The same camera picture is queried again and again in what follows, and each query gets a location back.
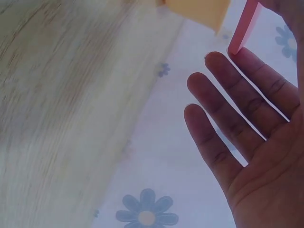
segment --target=finger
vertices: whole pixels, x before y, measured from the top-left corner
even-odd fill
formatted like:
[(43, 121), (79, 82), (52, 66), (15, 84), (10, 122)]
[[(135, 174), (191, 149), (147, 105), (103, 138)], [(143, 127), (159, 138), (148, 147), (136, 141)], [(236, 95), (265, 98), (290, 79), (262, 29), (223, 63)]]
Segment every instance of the finger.
[(191, 75), (188, 88), (246, 161), (250, 162), (256, 149), (265, 140), (237, 113), (206, 76), (201, 73)]
[(243, 166), (236, 160), (214, 131), (205, 112), (196, 104), (185, 109), (185, 120), (190, 134), (201, 156), (210, 167), (224, 193), (242, 171)]
[(287, 123), (219, 52), (206, 56), (206, 66), (244, 116), (266, 137)]
[(237, 67), (289, 120), (300, 106), (298, 88), (246, 48), (230, 55)]
[(303, 0), (259, 0), (281, 15), (297, 41), (297, 69), (301, 102), (304, 103), (304, 4)]

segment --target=wooden table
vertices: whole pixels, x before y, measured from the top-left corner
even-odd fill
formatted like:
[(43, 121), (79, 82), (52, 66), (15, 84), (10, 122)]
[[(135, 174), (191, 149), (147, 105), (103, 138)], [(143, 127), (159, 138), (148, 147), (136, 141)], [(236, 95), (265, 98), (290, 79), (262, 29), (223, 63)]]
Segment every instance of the wooden table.
[(155, 0), (0, 4), (0, 227), (89, 228), (182, 19)]

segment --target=pink straw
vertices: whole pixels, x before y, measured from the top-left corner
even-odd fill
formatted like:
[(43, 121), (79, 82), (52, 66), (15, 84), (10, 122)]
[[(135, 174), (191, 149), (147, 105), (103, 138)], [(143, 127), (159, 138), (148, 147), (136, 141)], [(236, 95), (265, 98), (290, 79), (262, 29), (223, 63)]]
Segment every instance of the pink straw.
[(261, 9), (262, 5), (257, 0), (247, 0), (237, 29), (228, 47), (229, 53), (236, 55), (245, 45), (260, 15)]

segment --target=hand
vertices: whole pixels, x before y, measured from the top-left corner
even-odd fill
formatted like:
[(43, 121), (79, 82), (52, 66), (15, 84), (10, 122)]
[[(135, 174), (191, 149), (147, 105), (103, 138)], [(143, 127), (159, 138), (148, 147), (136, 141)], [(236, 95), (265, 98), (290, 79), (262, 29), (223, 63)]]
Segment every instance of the hand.
[(304, 5), (301, 0), (261, 2), (283, 15), (295, 34), (300, 89), (245, 48), (230, 58), (285, 118), (222, 54), (214, 52), (205, 59), (207, 68), (263, 137), (206, 76), (191, 75), (188, 87), (249, 165), (243, 167), (233, 157), (198, 105), (185, 109), (185, 119), (203, 159), (225, 193), (238, 228), (303, 228), (304, 29), (299, 29), (300, 22), (296, 20), (304, 21), (304, 17), (285, 9), (295, 9), (292, 5), (297, 5), (303, 12)]

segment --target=flower pattern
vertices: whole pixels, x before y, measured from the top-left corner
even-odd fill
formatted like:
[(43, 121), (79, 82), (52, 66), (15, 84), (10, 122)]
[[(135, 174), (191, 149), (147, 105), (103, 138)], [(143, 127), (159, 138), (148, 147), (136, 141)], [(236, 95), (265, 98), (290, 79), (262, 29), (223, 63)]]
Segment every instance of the flower pattern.
[(161, 70), (158, 72), (158, 76), (159, 77), (163, 77), (164, 75), (168, 75), (169, 74), (169, 71), (171, 70), (169, 68), (169, 64), (168, 63), (163, 63), (161, 65)]
[(233, 35), (233, 33), (231, 30), (228, 30), (225, 27), (223, 27), (217, 34), (216, 42), (217, 43), (222, 42), (222, 43), (228, 45), (232, 39), (232, 35)]
[(179, 220), (176, 214), (165, 213), (173, 205), (173, 199), (164, 196), (155, 201), (152, 189), (144, 189), (140, 201), (131, 195), (124, 196), (123, 204), (128, 210), (119, 210), (116, 219), (128, 222), (124, 228), (166, 228), (176, 225)]
[(95, 217), (95, 218), (98, 218), (98, 216), (99, 216), (99, 210), (95, 210), (95, 212), (94, 212), (94, 217)]
[(281, 27), (276, 27), (277, 32), (281, 35), (276, 37), (275, 41), (278, 45), (284, 46), (282, 53), (286, 58), (292, 57), (293, 61), (296, 62), (297, 58), (297, 43), (293, 33), (290, 31), (287, 25), (284, 29)]

